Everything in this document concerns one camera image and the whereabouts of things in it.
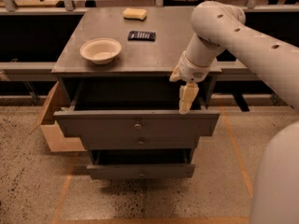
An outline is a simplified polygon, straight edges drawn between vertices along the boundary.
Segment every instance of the cardboard box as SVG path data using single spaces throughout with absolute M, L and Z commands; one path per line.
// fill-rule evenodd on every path
M 68 102 L 57 82 L 50 90 L 31 129 L 30 133 L 40 126 L 51 152 L 85 151 L 81 140 L 77 137 L 64 137 L 62 130 L 55 121 L 54 112 L 67 106 Z

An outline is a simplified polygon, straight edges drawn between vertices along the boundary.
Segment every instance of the drawer front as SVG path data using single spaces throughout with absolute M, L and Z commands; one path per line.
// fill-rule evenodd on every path
M 201 135 L 212 135 L 219 113 L 195 111 L 55 112 L 67 137 L 80 137 L 90 149 L 196 147 Z
M 153 136 L 132 134 L 125 136 L 99 136 L 83 138 L 87 150 L 95 149 L 156 149 L 156 148 L 196 148 L 199 137 L 196 136 Z
M 92 179 L 151 179 L 192 177 L 194 164 L 88 165 Z

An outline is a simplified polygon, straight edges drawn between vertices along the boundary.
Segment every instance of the cabinet top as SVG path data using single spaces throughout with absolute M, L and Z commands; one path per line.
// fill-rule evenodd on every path
M 63 75 L 103 75 L 109 73 L 171 73 L 192 38 L 193 7 L 145 7 L 144 21 L 126 20 L 126 7 L 89 9 L 68 40 L 52 73 Z M 128 41 L 130 31 L 156 33 L 156 40 Z M 92 39 L 112 38 L 121 43 L 121 54 L 109 64 L 94 64 L 80 56 L 81 46 Z M 217 67 L 212 71 L 219 72 Z

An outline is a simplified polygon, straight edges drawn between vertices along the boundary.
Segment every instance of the black remote control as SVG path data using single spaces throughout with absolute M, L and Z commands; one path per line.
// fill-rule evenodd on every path
M 131 31 L 128 36 L 129 41 L 154 41 L 155 39 L 154 32 Z

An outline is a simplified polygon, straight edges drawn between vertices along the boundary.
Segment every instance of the speckled floor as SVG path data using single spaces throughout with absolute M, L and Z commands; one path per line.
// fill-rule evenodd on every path
M 43 100 L 1 97 L 0 223 L 248 223 L 264 148 L 299 120 L 265 100 L 248 99 L 242 113 L 230 97 L 213 96 L 209 109 L 221 116 L 199 142 L 191 179 L 101 181 L 86 172 L 86 153 L 50 153 L 40 129 L 29 134 Z

